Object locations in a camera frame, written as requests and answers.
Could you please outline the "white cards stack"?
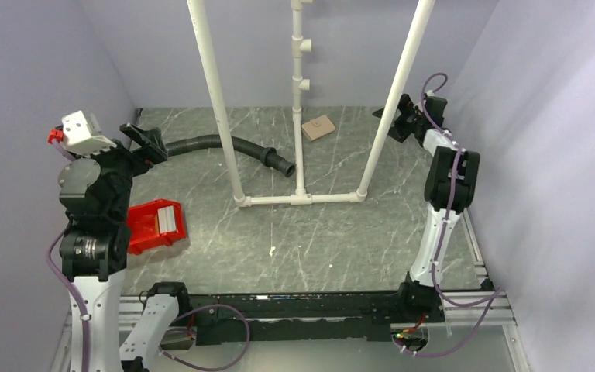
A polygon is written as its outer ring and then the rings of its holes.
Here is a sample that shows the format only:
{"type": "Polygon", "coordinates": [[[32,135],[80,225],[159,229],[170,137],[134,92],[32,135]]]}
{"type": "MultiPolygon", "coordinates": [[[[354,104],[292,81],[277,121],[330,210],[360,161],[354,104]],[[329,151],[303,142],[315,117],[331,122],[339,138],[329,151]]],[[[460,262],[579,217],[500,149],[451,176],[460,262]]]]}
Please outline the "white cards stack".
{"type": "Polygon", "coordinates": [[[177,231],[177,223],[173,205],[159,208],[157,211],[157,220],[160,234],[173,233],[177,231]]]}

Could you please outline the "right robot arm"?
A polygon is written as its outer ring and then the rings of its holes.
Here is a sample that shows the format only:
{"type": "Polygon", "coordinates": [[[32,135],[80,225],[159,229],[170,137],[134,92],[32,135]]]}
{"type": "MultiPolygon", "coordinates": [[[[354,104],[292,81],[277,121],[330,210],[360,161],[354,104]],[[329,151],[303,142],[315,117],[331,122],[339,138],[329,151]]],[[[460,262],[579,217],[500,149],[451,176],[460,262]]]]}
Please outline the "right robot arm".
{"type": "Polygon", "coordinates": [[[434,95],[426,94],[417,105],[403,94],[388,133],[400,143],[413,136],[432,155],[423,191],[425,227],[416,259],[408,271],[408,282],[436,294],[441,289],[440,264],[456,223],[474,199],[480,165],[480,154],[464,149],[442,126],[446,106],[444,98],[434,95]]]}

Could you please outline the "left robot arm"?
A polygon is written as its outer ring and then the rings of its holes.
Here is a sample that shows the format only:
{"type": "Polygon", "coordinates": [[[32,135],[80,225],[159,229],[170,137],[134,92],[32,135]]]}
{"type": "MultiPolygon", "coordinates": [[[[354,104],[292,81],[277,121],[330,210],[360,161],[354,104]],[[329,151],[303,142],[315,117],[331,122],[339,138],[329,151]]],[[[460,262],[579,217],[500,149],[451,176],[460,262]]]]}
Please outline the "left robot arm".
{"type": "Polygon", "coordinates": [[[58,176],[59,200],[68,224],[57,237],[61,265],[50,265],[71,299],[72,371],[149,371],[163,328],[184,324],[191,303],[172,295],[147,331],[144,344],[119,344],[119,304],[127,268],[131,229],[127,226],[134,177],[167,160],[157,128],[145,130],[126,123],[121,131],[138,144],[127,149],[103,136],[81,117],[65,117],[54,143],[71,162],[58,176]]]}

